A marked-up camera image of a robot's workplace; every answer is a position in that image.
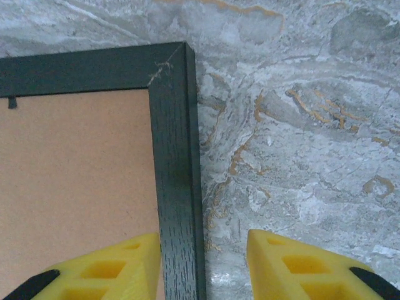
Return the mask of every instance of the black picture frame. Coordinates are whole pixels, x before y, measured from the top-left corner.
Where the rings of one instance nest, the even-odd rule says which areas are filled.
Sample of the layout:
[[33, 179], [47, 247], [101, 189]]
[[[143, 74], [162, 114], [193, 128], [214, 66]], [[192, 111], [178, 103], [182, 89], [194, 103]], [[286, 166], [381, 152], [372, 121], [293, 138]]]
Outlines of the black picture frame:
[[0, 59], [0, 98], [148, 89], [167, 300], [205, 299], [196, 68], [186, 42]]

